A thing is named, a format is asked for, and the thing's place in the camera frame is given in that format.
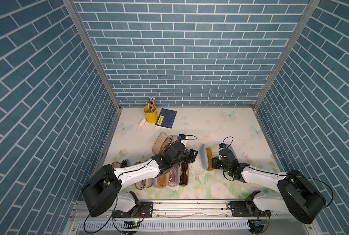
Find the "blue case yellow glasses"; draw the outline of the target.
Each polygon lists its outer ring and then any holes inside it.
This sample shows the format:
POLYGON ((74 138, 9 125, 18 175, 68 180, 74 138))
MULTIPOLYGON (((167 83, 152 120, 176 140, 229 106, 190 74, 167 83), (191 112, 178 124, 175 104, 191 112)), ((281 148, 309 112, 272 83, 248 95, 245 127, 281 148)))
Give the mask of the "blue case yellow glasses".
POLYGON ((212 150, 211 148, 207 147, 205 144, 202 144, 200 147, 200 157, 202 166, 206 171, 212 171, 212 150))

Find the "blue case white glasses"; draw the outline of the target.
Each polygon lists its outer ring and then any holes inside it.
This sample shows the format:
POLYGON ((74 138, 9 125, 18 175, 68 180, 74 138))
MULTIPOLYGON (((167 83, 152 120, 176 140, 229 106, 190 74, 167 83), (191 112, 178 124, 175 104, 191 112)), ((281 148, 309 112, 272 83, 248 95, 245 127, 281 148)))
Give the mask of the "blue case white glasses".
POLYGON ((233 153, 235 159, 238 159, 237 154, 235 153, 233 147, 232 146, 228 146, 228 149, 233 153))

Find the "grey case tortoise glasses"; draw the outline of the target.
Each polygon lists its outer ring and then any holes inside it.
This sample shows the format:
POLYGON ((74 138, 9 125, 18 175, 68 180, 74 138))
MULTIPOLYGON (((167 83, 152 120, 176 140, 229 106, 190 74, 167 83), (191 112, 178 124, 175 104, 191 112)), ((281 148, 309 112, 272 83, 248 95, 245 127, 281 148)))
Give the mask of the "grey case tortoise glasses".
POLYGON ((188 185, 188 164, 187 163, 181 163, 180 166, 180 179, 179 179, 179 186, 185 187, 188 185))

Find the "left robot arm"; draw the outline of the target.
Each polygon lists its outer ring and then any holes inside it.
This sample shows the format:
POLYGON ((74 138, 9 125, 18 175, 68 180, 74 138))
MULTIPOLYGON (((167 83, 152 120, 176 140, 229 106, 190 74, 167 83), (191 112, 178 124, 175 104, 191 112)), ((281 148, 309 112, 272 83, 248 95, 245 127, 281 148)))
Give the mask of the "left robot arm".
POLYGON ((198 151, 187 149, 184 142, 174 142, 168 149, 152 156, 141 164, 130 167, 101 167, 83 186, 81 192, 91 217, 97 217, 110 209, 121 190, 143 180, 167 174, 182 163, 195 161, 198 151))

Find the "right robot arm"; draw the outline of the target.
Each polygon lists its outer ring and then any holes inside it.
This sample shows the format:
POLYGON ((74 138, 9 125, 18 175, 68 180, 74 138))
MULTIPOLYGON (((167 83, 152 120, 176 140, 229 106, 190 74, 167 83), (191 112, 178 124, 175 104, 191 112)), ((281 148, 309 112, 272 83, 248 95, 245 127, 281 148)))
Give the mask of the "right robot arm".
POLYGON ((250 214, 256 211, 284 212, 304 224, 311 224, 326 206, 324 196, 300 171, 273 172, 254 168, 239 162, 234 151, 224 146, 217 157, 206 160, 206 163, 213 169, 222 170, 233 180, 256 184, 275 192, 275 195, 260 190, 252 192, 246 199, 250 214))

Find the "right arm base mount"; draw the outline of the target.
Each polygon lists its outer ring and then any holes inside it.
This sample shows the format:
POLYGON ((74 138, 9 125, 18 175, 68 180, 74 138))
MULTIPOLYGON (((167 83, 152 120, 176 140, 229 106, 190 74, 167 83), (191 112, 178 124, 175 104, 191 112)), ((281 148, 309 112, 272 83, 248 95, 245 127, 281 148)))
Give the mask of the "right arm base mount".
POLYGON ((271 211, 259 210, 252 201, 231 201, 227 208, 233 217, 271 217, 271 211))

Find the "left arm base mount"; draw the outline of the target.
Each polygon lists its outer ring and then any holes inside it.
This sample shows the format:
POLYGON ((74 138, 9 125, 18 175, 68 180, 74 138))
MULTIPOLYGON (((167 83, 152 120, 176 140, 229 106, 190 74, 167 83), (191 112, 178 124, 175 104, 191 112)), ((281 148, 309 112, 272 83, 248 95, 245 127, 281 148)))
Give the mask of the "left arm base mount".
POLYGON ((114 218, 151 218, 153 214, 153 205, 152 201, 143 201, 140 202, 140 206, 133 207, 128 212, 123 212, 121 210, 116 210, 114 212, 114 218))

